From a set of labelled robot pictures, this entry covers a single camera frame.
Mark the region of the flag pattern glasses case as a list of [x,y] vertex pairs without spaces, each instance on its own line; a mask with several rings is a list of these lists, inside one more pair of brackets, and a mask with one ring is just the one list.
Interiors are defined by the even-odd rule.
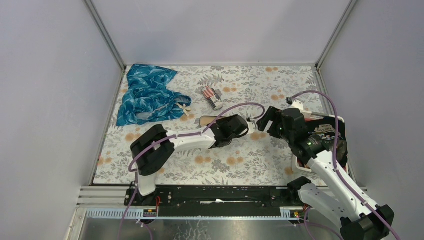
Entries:
[[205,86],[202,89],[202,95],[213,110],[220,110],[223,107],[224,103],[221,99],[221,96],[216,92],[214,88],[210,86]]

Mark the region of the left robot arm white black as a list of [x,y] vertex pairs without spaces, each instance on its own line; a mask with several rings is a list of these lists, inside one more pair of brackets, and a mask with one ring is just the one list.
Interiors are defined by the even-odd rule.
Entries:
[[250,135],[256,123],[239,115],[222,117],[211,126],[188,130],[166,130],[156,124],[130,145],[136,165],[136,199],[144,206],[155,200],[157,172],[178,152],[195,149],[215,149],[228,146],[232,140]]

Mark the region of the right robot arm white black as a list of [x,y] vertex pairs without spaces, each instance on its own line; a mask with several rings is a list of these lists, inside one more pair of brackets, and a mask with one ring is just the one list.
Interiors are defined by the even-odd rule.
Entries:
[[328,141],[309,131],[308,122],[297,108],[280,110],[269,107],[258,120],[258,130],[283,139],[294,156],[325,182],[334,196],[319,190],[308,178],[288,183],[287,201],[313,207],[333,222],[344,240],[382,240],[390,234],[394,212],[370,198],[334,158]]

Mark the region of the black glasses case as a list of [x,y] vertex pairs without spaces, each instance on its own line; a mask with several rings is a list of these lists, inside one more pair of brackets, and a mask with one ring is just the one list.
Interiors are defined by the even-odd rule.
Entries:
[[202,116],[202,117],[199,118],[199,125],[202,128],[203,127],[206,127],[210,123],[212,123],[216,118],[217,118],[217,116],[204,115],[204,116]]

